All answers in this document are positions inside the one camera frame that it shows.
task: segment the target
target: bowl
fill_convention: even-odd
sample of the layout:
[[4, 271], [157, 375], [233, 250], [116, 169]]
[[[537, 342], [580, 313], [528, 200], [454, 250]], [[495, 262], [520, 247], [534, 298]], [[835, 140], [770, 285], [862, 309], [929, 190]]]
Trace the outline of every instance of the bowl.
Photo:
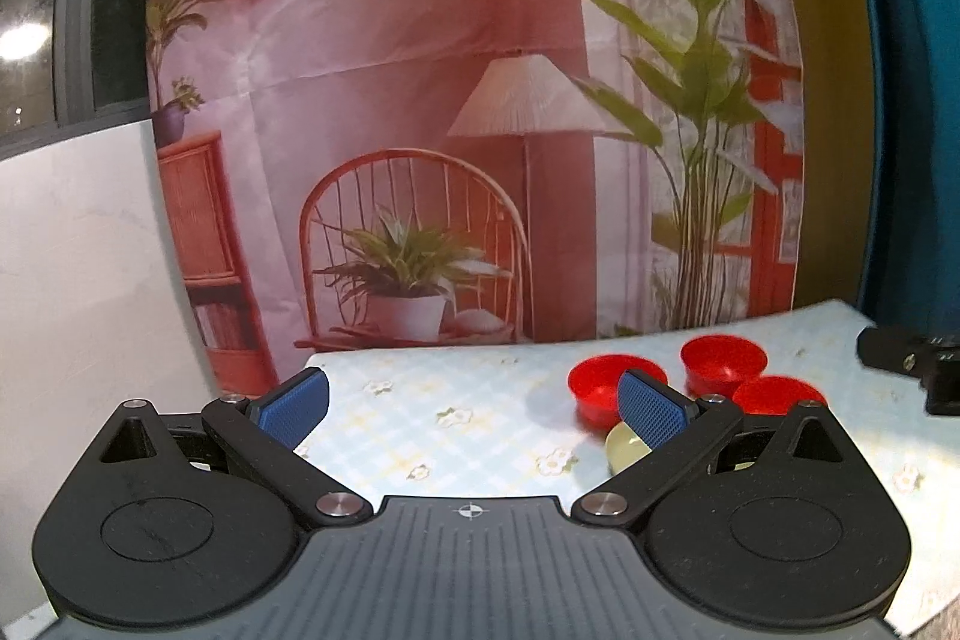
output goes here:
[[566, 376], [566, 384], [577, 400], [580, 419], [593, 429], [608, 432], [620, 422], [616, 408], [616, 386], [628, 369], [640, 369], [666, 383], [666, 372], [640, 356], [611, 354], [582, 360]]
[[741, 384], [733, 394], [733, 402], [751, 415], [786, 415], [793, 405], [805, 399], [827, 404], [824, 395], [811, 384], [782, 375], [762, 375]]
[[610, 465], [610, 471], [613, 475], [618, 475], [632, 463], [640, 461], [650, 448], [647, 446], [637, 433], [623, 421], [620, 421], [610, 433], [607, 434], [607, 463]]
[[741, 383], [756, 380], [767, 367], [767, 354], [755, 342], [729, 333], [698, 336], [680, 348], [686, 390], [692, 397], [718, 393], [731, 397]]

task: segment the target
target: blue curtain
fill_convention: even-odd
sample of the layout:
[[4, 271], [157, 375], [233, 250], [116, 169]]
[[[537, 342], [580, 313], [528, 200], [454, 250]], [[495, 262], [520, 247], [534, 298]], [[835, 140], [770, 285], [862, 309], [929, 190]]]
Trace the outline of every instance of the blue curtain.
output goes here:
[[875, 178], [860, 304], [881, 324], [960, 330], [960, 0], [867, 2]]

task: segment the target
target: white flower pot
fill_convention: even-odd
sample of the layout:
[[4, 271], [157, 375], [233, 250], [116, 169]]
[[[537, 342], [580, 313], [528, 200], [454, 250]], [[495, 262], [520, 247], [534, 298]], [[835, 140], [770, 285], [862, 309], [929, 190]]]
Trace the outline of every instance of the white flower pot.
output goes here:
[[367, 323], [393, 339], [436, 342], [445, 307], [445, 296], [368, 296]]

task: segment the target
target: printed backdrop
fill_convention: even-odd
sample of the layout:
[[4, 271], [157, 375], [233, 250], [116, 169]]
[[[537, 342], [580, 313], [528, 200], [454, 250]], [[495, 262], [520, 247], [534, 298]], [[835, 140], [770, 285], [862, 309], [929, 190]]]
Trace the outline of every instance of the printed backdrop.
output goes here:
[[157, 155], [222, 386], [313, 352], [790, 308], [790, 0], [148, 0]]

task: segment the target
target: triangular cutout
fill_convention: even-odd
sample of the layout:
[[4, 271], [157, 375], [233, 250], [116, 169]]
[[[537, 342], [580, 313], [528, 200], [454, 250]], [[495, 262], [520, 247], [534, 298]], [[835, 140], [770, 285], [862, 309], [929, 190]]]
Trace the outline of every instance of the triangular cutout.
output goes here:
[[813, 461], [843, 461], [843, 456], [833, 444], [824, 425], [818, 420], [808, 421], [800, 430], [797, 447], [793, 450], [795, 458], [811, 458]]
[[143, 421], [128, 418], [123, 422], [117, 433], [114, 434], [100, 461], [114, 464], [117, 461], [133, 461], [136, 458], [150, 458], [157, 456], [154, 444], [147, 437], [147, 429]]

